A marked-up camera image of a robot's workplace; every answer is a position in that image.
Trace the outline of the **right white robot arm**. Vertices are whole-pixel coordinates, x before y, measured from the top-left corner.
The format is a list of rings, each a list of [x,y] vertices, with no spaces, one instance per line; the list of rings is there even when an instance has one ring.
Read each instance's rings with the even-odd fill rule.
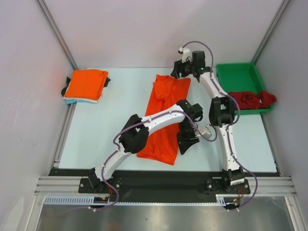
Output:
[[[233,193],[244,183],[243,168],[238,163],[233,138],[233,124],[237,121],[236,103],[219,85],[212,68],[205,65],[203,51],[191,52],[188,48],[179,48],[179,53],[182,58],[174,63],[171,76],[180,78],[193,75],[211,97],[209,121],[217,131],[223,154],[222,188],[227,193]]]

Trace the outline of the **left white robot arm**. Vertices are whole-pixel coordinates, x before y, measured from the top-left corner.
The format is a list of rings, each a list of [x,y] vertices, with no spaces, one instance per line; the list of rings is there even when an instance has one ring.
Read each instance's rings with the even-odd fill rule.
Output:
[[[95,192],[102,192],[106,188],[106,181],[112,177],[114,171],[130,155],[142,151],[151,134],[173,124],[180,124],[184,134],[189,138],[195,137],[197,128],[194,122],[203,118],[203,109],[199,104],[191,105],[187,100],[180,100],[170,108],[153,115],[139,117],[132,115],[122,130],[114,137],[116,146],[112,154],[88,173],[89,186]]]

